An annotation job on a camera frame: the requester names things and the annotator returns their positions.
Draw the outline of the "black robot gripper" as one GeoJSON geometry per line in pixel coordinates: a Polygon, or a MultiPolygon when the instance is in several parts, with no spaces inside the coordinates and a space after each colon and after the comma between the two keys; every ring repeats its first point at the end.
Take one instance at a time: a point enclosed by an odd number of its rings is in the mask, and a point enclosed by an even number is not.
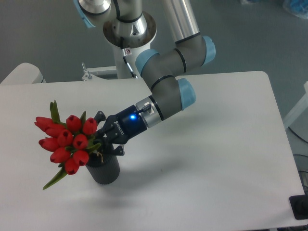
{"type": "Polygon", "coordinates": [[[101,135],[106,135],[95,139],[95,144],[100,144],[97,151],[103,155],[123,156],[125,151],[122,144],[147,130],[135,105],[107,118],[102,111],[98,111],[94,120],[97,130],[101,130],[101,135]]]}

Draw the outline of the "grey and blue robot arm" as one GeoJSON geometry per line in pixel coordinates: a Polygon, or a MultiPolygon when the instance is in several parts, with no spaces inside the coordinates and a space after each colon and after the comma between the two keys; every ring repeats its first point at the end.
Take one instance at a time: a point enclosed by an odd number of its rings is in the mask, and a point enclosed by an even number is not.
{"type": "Polygon", "coordinates": [[[151,48],[157,32],[154,19],[140,0],[76,0],[75,7],[87,27],[103,26],[113,48],[117,77],[142,78],[151,95],[105,119],[95,134],[98,152],[123,155],[127,141],[184,110],[196,100],[180,75],[212,61],[211,38],[200,34],[188,0],[161,2],[176,47],[160,54],[151,48]]]}

